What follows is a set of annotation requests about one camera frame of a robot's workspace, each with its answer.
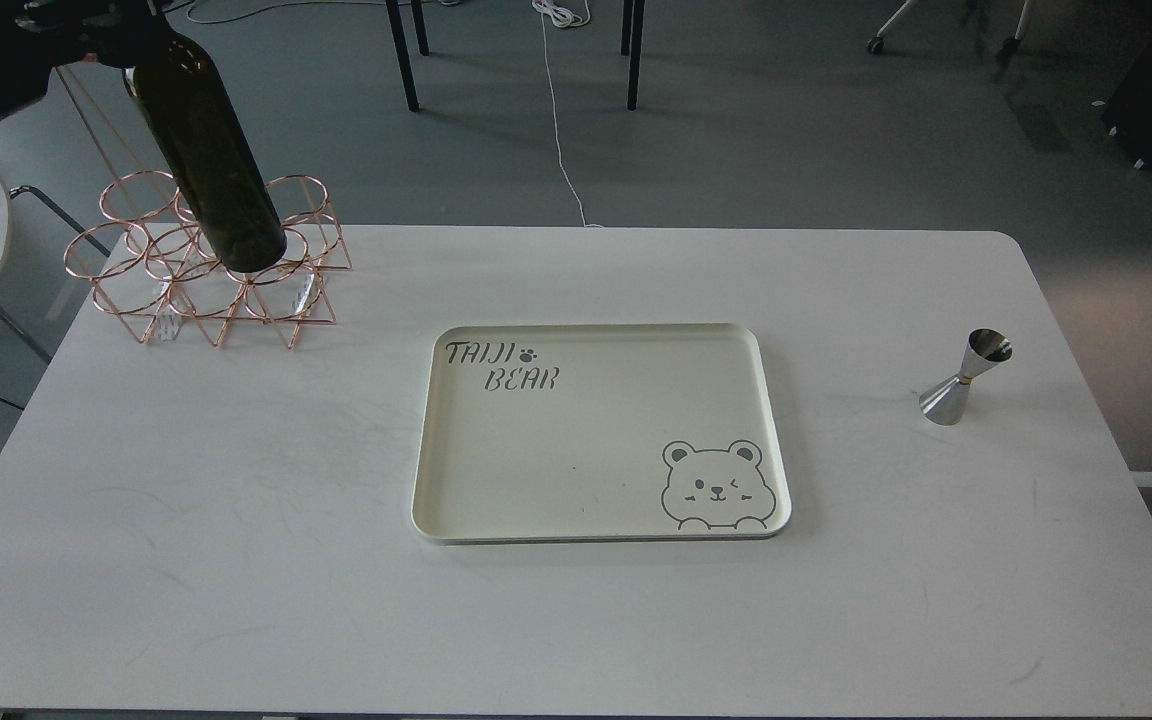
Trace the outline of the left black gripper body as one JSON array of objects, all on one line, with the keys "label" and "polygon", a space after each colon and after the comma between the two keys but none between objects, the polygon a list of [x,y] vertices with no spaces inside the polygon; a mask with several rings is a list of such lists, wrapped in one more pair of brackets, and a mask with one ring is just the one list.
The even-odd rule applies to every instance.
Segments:
[{"label": "left black gripper body", "polygon": [[93,56],[128,69],[152,53],[151,1],[26,1],[20,28],[45,38],[61,61]]}]

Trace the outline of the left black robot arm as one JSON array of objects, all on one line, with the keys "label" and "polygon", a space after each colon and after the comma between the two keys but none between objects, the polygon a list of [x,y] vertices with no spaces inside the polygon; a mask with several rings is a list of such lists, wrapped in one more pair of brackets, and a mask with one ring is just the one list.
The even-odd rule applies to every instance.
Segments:
[{"label": "left black robot arm", "polygon": [[91,59],[131,68],[156,44],[165,1],[0,1],[0,120],[41,100],[52,70]]}]

